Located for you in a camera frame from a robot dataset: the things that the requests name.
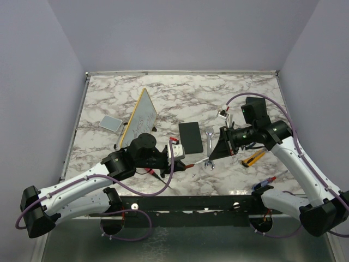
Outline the silver whiteboard marker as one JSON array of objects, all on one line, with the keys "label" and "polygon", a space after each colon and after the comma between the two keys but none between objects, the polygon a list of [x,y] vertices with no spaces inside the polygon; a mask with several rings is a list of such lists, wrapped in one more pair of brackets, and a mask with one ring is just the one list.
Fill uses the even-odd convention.
[{"label": "silver whiteboard marker", "polygon": [[202,160],[199,160],[199,161],[195,162],[193,165],[198,165],[198,164],[204,163],[206,161],[209,161],[209,158],[204,158]]}]

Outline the yellow framed whiteboard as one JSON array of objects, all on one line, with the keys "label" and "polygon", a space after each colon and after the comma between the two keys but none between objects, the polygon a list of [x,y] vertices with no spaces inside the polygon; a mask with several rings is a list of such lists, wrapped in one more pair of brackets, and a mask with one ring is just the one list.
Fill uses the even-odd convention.
[{"label": "yellow framed whiteboard", "polygon": [[127,147],[140,134],[150,133],[157,118],[157,111],[146,88],[142,89],[136,106],[120,141],[120,148]]}]

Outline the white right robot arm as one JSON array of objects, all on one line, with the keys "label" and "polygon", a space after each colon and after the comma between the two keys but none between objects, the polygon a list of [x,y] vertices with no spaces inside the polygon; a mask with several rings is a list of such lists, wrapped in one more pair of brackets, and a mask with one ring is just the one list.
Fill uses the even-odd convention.
[{"label": "white right robot arm", "polygon": [[248,127],[221,127],[209,160],[235,155],[239,148],[253,142],[263,144],[285,165],[306,195],[299,198],[263,186],[253,192],[251,209],[256,213],[280,211],[299,220],[313,236],[321,236],[344,222],[348,218],[348,192],[331,183],[306,154],[297,151],[291,128],[284,121],[271,122],[262,98],[248,97],[241,108]]}]

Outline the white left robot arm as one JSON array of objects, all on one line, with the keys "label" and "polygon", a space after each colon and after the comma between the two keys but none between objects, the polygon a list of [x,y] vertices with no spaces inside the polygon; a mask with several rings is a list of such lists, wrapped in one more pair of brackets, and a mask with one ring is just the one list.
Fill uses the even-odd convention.
[{"label": "white left robot arm", "polygon": [[81,175],[42,189],[27,187],[22,193],[16,229],[26,230],[29,238],[34,239],[67,219],[95,213],[117,214],[122,206],[112,184],[139,195],[123,184],[138,168],[159,169],[170,176],[185,170],[185,150],[177,139],[171,138],[163,151],[156,144],[153,135],[143,133]]}]

